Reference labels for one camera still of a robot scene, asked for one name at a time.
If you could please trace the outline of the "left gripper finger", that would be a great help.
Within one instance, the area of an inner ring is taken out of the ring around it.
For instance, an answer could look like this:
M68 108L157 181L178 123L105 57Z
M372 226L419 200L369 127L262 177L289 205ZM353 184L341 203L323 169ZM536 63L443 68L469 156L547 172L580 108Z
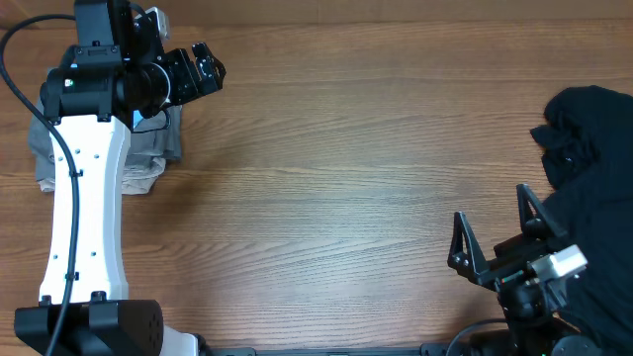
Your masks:
M226 76L226 68L209 49L206 43L197 43L192 46L196 58L197 69L202 79L214 79L223 82Z
M196 64L200 74L199 92L209 95L220 90L220 71L216 59L212 56L197 57Z

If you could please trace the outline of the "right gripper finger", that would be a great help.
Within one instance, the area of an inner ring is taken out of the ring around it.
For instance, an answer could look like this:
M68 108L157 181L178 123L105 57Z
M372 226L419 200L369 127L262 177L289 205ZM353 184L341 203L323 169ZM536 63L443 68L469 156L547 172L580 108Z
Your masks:
M567 239L568 232L536 197L527 184L516 186L520 229L526 240Z
M458 275L475 285L485 286L490 282L489 263L463 212L454 214L453 236L447 264Z

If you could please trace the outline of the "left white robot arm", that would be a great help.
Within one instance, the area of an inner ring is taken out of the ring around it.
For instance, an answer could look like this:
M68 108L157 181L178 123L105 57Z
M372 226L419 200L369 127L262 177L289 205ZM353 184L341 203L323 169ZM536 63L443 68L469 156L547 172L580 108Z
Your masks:
M15 333L43 355L208 355L202 336L164 323L156 301L130 298L122 186L135 115L220 91L225 67L203 43L165 51L157 8L83 0L71 20L78 42L32 107L52 140L52 236L39 302L16 310Z

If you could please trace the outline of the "black garment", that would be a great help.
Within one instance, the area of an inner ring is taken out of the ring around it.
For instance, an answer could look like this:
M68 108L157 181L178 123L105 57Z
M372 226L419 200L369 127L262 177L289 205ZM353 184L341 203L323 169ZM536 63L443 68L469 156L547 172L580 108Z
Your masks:
M598 333L607 355L632 352L632 98L570 87L531 130L554 188L545 208L588 261L568 285L567 318Z

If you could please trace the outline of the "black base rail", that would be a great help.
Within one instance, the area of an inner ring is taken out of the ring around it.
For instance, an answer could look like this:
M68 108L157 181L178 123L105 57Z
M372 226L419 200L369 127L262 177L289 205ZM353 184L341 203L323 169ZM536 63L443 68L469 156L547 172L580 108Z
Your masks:
M329 348L256 350L243 348L214 348L204 345L202 356L467 356L471 354L465 343L458 343L448 350L447 343L424 343L418 347L377 347L377 348Z

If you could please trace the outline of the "folded grey trousers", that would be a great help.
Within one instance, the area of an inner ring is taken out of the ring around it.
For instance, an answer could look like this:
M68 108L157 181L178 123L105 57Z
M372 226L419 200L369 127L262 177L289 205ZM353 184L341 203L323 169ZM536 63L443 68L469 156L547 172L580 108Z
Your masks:
M145 120L134 112L135 129L141 133L131 135L123 175L124 195L144 195L166 169L168 161L182 159L181 146L182 107L175 106ZM32 116L28 133L28 146L35 157L35 177L43 192L53 192L54 154L52 141L45 126Z

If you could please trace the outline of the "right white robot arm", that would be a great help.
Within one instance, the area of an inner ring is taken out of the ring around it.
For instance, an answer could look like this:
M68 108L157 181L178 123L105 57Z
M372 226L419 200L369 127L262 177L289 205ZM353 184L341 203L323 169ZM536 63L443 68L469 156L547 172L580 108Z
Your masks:
M588 267L580 248L525 184L516 186L520 234L488 260L463 212L454 214L447 264L497 295L502 318L475 322L446 345L447 355L600 355L601 339L567 310L568 282Z

